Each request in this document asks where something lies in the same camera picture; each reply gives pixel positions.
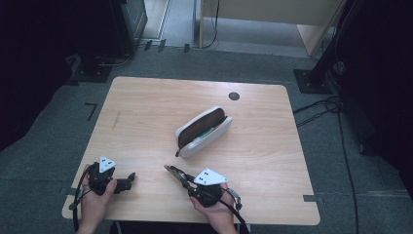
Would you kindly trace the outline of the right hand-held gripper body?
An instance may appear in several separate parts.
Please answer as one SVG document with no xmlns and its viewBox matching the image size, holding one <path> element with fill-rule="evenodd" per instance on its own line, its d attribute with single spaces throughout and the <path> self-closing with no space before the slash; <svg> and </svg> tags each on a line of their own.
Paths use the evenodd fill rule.
<svg viewBox="0 0 413 234">
<path fill-rule="evenodd" d="M 197 176 L 186 175 L 188 181 L 184 187 L 190 197 L 195 197 L 203 207 L 214 206 L 222 197 L 221 183 L 229 179 L 209 168 L 203 169 Z"/>
</svg>

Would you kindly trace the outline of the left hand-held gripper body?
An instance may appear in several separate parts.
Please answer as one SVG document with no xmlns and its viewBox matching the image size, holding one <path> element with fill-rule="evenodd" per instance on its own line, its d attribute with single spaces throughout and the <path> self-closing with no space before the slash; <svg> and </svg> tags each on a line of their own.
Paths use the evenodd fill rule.
<svg viewBox="0 0 413 234">
<path fill-rule="evenodd" d="M 110 181 L 113 180 L 116 163 L 104 156 L 99 157 L 89 170 L 89 187 L 97 195 L 103 195 Z"/>
</svg>

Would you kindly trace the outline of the white pouch with brown lining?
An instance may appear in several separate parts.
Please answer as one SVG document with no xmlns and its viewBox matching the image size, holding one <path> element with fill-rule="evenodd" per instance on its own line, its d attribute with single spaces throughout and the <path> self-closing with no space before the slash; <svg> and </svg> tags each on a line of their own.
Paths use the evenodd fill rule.
<svg viewBox="0 0 413 234">
<path fill-rule="evenodd" d="M 175 156 L 190 158 L 196 155 L 223 136 L 231 124 L 232 118 L 227 116 L 220 106 L 214 106 L 202 112 L 175 131 L 175 140 L 178 146 Z M 215 128 L 212 133 L 202 139 L 196 139 L 210 128 Z"/>
</svg>

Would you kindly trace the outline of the person's right hand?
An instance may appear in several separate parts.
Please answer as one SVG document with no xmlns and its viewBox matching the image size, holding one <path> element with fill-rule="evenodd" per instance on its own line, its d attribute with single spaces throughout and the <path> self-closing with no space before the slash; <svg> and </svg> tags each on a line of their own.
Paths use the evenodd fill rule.
<svg viewBox="0 0 413 234">
<path fill-rule="evenodd" d="M 224 226 L 234 224 L 234 214 L 224 204 L 217 202 L 214 206 L 205 208 L 195 198 L 190 197 L 194 209 L 202 213 L 208 220 L 209 224 L 213 226 Z"/>
</svg>

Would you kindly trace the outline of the person's left hand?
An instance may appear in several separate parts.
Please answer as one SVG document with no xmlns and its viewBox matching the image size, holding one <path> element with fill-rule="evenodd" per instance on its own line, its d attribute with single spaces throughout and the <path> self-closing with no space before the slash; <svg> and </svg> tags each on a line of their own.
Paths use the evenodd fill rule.
<svg viewBox="0 0 413 234">
<path fill-rule="evenodd" d="M 81 202 L 81 223 L 101 223 L 106 216 L 109 202 L 114 195 L 117 186 L 117 180 L 109 182 L 103 195 L 96 195 L 89 187 L 89 179 L 85 177 L 82 181 L 84 187 L 84 196 Z"/>
</svg>

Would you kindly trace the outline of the teal pen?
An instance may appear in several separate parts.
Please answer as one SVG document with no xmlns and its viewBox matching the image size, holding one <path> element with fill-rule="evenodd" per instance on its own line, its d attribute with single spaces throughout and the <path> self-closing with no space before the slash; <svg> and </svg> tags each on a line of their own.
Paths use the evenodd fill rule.
<svg viewBox="0 0 413 234">
<path fill-rule="evenodd" d="M 210 133 L 212 133 L 214 131 L 215 128 L 210 128 L 209 130 L 203 132 L 202 134 L 200 134 L 199 136 L 197 136 L 196 139 L 202 139 L 204 137 L 206 137 L 207 135 L 209 135 Z"/>
</svg>

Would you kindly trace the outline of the person's dark clothing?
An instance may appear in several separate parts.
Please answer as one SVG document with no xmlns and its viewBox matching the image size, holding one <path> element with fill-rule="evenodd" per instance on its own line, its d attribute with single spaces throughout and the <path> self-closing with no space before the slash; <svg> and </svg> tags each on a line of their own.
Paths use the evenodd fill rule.
<svg viewBox="0 0 413 234">
<path fill-rule="evenodd" d="M 210 224 L 156 221 L 114 221 L 109 234 L 218 234 Z"/>
</svg>

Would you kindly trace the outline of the black angled floor tape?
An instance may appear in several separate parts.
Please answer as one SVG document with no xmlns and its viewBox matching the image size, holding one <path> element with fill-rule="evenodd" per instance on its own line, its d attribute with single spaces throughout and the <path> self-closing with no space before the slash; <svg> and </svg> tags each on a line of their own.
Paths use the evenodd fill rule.
<svg viewBox="0 0 413 234">
<path fill-rule="evenodd" d="M 92 110 L 91 110 L 91 112 L 90 112 L 90 114 L 89 114 L 89 116 L 88 116 L 88 118 L 87 118 L 87 121 L 91 121 L 91 119 L 92 119 L 93 116 L 94 116 L 95 110 L 96 110 L 96 108 L 97 108 L 97 103 L 85 102 L 85 105 L 86 105 L 86 106 L 90 106 L 90 107 L 92 108 Z"/>
</svg>

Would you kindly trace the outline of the grey floor tape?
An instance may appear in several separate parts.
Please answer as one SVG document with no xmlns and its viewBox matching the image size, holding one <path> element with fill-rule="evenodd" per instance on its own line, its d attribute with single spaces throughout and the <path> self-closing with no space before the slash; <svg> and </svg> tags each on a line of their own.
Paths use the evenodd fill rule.
<svg viewBox="0 0 413 234">
<path fill-rule="evenodd" d="M 303 199 L 304 199 L 305 202 L 315 202 L 315 203 L 318 203 L 320 205 L 325 204 L 324 199 L 319 195 L 304 195 Z"/>
</svg>

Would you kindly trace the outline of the dark curtain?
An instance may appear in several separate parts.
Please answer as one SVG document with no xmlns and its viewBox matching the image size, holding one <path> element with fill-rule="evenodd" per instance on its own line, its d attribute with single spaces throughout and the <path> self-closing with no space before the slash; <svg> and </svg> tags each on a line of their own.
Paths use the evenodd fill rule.
<svg viewBox="0 0 413 234">
<path fill-rule="evenodd" d="M 413 0 L 354 0 L 337 54 L 363 143 L 399 171 L 413 199 Z"/>
<path fill-rule="evenodd" d="M 0 152 L 26 135 L 70 78 L 68 48 L 51 0 L 0 0 Z"/>
</svg>

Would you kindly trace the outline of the dark cabinet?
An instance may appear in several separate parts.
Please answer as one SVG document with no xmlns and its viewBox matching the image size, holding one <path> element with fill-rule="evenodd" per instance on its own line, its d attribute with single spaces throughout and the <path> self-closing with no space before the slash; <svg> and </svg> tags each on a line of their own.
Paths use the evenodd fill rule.
<svg viewBox="0 0 413 234">
<path fill-rule="evenodd" d="M 122 56 L 135 53 L 148 21 L 144 0 L 110 0 Z"/>
</svg>

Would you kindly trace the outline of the black metal stand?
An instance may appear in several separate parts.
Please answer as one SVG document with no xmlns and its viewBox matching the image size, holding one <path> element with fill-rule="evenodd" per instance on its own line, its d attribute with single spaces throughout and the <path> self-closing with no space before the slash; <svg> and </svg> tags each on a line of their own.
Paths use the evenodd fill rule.
<svg viewBox="0 0 413 234">
<path fill-rule="evenodd" d="M 346 0 L 340 4 L 339 9 L 336 11 L 336 13 L 340 13 L 340 18 L 338 19 L 338 25 L 335 27 L 335 33 L 315 67 L 311 70 L 293 70 L 301 94 L 330 95 L 332 93 L 327 82 L 326 73 L 338 60 L 338 42 L 349 27 L 349 20 L 353 17 L 356 4 L 357 0 Z"/>
</svg>

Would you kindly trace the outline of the light wooden desk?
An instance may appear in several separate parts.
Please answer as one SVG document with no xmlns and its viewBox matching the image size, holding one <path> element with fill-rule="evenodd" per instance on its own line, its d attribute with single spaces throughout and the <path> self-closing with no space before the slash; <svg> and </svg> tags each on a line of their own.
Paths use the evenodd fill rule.
<svg viewBox="0 0 413 234">
<path fill-rule="evenodd" d="M 204 18 L 296 24 L 313 57 L 325 34 L 342 15 L 347 0 L 200 0 L 199 47 L 204 42 Z"/>
</svg>

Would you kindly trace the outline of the black stand base plate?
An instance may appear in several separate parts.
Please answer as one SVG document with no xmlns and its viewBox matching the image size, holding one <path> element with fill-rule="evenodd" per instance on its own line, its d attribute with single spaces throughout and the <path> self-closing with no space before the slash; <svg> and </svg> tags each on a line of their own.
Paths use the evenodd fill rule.
<svg viewBox="0 0 413 234">
<path fill-rule="evenodd" d="M 70 80 L 76 82 L 106 83 L 110 72 L 110 66 L 101 66 L 100 64 L 86 66 L 79 64 Z"/>
</svg>

